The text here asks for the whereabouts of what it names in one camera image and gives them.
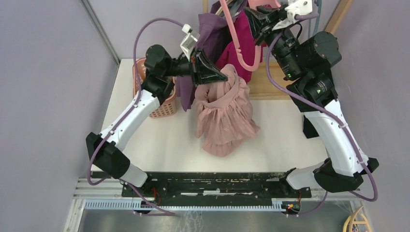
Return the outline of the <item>pink plastic hanger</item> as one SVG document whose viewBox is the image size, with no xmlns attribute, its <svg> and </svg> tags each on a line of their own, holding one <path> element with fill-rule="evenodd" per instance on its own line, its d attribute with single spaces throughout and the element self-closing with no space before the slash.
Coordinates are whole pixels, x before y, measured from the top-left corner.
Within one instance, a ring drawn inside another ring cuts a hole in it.
<svg viewBox="0 0 410 232">
<path fill-rule="evenodd" d="M 248 4 L 252 9 L 256 9 L 257 6 L 272 6 L 274 8 L 279 8 L 280 7 L 280 3 L 278 0 L 248 0 Z M 255 53 L 254 53 L 254 63 L 252 65 L 248 65 L 244 59 L 243 56 L 241 54 L 241 49 L 240 49 L 240 42 L 238 40 L 238 35 L 236 33 L 236 29 L 234 27 L 234 23 L 229 11 L 228 6 L 224 6 L 223 7 L 223 12 L 225 15 L 225 19 L 234 43 L 234 47 L 235 47 L 235 52 L 236 52 L 236 56 L 238 59 L 239 64 L 247 71 L 253 72 L 255 70 L 257 70 L 259 68 L 260 65 L 260 57 L 261 57 L 261 50 L 262 47 L 261 46 L 255 46 Z"/>
</svg>

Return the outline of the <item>pink pleated skirt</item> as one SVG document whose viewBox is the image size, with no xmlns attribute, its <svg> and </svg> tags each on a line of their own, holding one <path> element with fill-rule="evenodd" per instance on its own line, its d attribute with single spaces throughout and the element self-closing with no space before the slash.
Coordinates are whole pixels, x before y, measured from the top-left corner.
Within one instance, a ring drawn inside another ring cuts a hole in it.
<svg viewBox="0 0 410 232">
<path fill-rule="evenodd" d="M 257 136 L 260 128 L 252 119 L 249 87 L 232 64 L 221 72 L 225 82 L 199 85 L 195 91 L 196 137 L 204 137 L 203 150 L 225 157 L 244 141 Z"/>
</svg>

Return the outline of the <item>blue-grey plastic hanger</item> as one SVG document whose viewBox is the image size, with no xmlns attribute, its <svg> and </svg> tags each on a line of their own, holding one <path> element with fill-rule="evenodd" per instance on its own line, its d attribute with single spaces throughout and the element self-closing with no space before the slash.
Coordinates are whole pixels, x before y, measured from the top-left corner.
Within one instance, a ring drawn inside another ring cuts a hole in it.
<svg viewBox="0 0 410 232">
<path fill-rule="evenodd" d="M 322 12 L 322 0 L 314 0 L 314 3 L 317 6 L 318 16 L 315 18 L 315 25 L 313 28 L 313 32 L 311 32 L 311 20 L 309 20 L 308 32 L 309 32 L 310 37 L 315 35 L 318 32 L 321 12 Z"/>
</svg>

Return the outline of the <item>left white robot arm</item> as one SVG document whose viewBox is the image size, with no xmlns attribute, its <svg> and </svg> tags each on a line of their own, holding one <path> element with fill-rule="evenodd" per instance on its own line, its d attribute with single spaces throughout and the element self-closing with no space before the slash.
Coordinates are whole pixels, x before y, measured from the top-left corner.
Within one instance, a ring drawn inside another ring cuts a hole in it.
<svg viewBox="0 0 410 232">
<path fill-rule="evenodd" d="M 97 166 L 109 177 L 133 185 L 142 197 L 151 193 L 152 183 L 147 180 L 147 173 L 133 165 L 122 151 L 145 119 L 169 98 L 175 86 L 170 78 L 189 75 L 195 85 L 228 80 L 201 48 L 172 58 L 163 46 L 155 44 L 146 51 L 144 65 L 145 80 L 126 109 L 106 129 L 86 137 L 90 165 Z"/>
</svg>

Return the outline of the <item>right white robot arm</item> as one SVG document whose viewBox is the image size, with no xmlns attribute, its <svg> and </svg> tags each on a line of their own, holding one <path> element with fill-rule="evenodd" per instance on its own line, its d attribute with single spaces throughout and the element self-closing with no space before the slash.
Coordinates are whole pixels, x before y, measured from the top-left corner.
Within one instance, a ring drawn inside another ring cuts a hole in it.
<svg viewBox="0 0 410 232">
<path fill-rule="evenodd" d="M 292 197 L 304 187 L 355 193 L 364 181 L 363 176 L 371 175 L 379 162 L 361 151 L 341 111 L 331 73 L 331 68 L 342 59 L 336 37 L 320 31 L 300 43 L 290 28 L 314 15 L 292 13 L 290 22 L 286 22 L 285 6 L 247 7 L 244 13 L 254 42 L 268 45 L 285 74 L 284 79 L 290 81 L 283 91 L 303 115 L 304 135 L 320 137 L 328 154 L 317 165 L 289 170 L 285 181 L 279 184 L 280 193 Z"/>
</svg>

